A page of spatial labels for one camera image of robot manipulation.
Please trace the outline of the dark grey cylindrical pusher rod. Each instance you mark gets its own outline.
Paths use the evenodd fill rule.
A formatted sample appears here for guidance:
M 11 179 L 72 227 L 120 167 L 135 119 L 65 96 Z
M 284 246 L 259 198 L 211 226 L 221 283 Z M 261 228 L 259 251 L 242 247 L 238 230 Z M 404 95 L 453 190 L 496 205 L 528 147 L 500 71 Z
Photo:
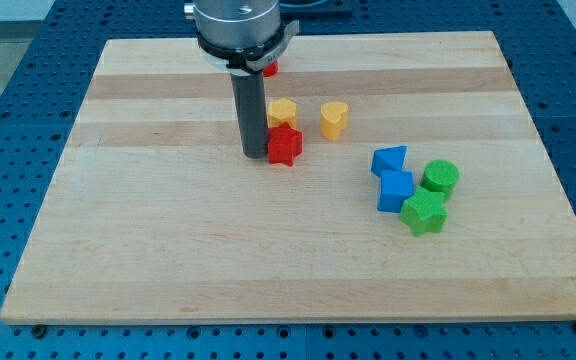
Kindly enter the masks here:
M 269 139 L 263 73 L 232 74 L 231 83 L 243 153 L 251 159 L 263 158 Z

